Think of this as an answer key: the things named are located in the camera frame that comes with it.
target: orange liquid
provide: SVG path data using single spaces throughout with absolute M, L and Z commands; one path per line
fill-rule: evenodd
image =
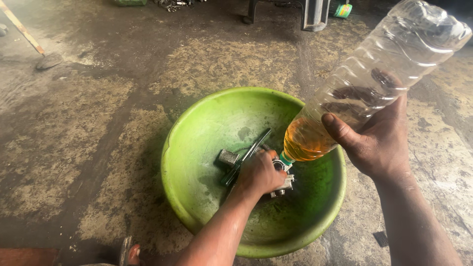
M 321 123 L 300 117 L 286 130 L 284 155 L 296 161 L 311 161 L 324 156 L 336 144 Z

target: green plastic basin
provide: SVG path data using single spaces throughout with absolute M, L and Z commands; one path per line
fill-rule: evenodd
M 193 234 L 222 204 L 228 189 L 219 184 L 225 169 L 216 163 L 222 148 L 248 147 L 264 129 L 264 143 L 278 153 L 300 100 L 271 89 L 242 87 L 213 93 L 176 121 L 163 148 L 161 173 L 166 196 Z M 333 222 L 345 197 L 346 168 L 340 147 L 320 159 L 295 162 L 294 190 L 264 196 L 251 212 L 237 255 L 275 257 L 317 239 Z

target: person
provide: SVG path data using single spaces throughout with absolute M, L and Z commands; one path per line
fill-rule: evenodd
M 328 133 L 356 168 L 375 183 L 392 265 L 461 265 L 453 245 L 424 199 L 409 166 L 407 97 L 377 112 L 358 133 L 334 114 L 322 116 Z M 176 266 L 232 265 L 243 229 L 260 197 L 281 186 L 286 173 L 260 151 L 242 165 L 235 188 L 194 237 Z

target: concrete floor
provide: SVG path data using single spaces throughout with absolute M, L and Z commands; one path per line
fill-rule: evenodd
M 300 10 L 246 1 L 197 3 L 168 13 L 91 0 L 6 0 L 47 52 L 41 59 L 10 25 L 0 38 L 0 247 L 60 248 L 66 266 L 117 263 L 131 234 L 147 265 L 171 265 L 192 235 L 163 195 L 159 157 L 173 122 L 214 91 L 260 86 L 309 99 L 381 19 L 359 14 L 299 30 Z M 409 92 L 411 164 L 465 265 L 473 265 L 473 47 Z M 370 179 L 348 161 L 338 217 L 304 249 L 235 265 L 388 265 Z

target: clear plastic bottle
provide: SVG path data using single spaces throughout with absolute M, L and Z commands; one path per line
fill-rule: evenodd
M 336 142 L 321 122 L 331 112 L 354 130 L 407 92 L 470 39 L 471 29 L 421 0 L 398 3 L 333 72 L 286 130 L 281 159 L 315 160 Z

